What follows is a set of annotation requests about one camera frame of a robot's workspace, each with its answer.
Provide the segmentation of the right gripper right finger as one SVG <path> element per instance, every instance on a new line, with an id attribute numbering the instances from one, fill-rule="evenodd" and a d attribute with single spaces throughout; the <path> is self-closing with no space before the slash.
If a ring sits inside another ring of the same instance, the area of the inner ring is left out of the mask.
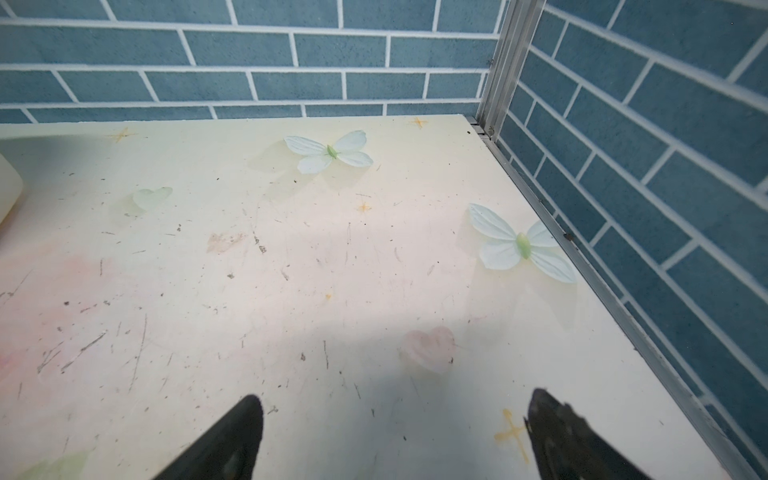
<path id="1" fill-rule="evenodd" d="M 649 476 L 598 435 L 567 403 L 533 390 L 525 419 L 543 480 L 649 480 Z"/>

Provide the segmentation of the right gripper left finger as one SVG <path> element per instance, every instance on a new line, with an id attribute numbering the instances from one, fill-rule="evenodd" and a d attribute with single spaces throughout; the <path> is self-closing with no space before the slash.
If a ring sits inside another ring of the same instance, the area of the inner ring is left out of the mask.
<path id="1" fill-rule="evenodd" d="M 262 404 L 256 395 L 249 394 L 158 473 L 155 479 L 250 480 L 263 430 Z"/>

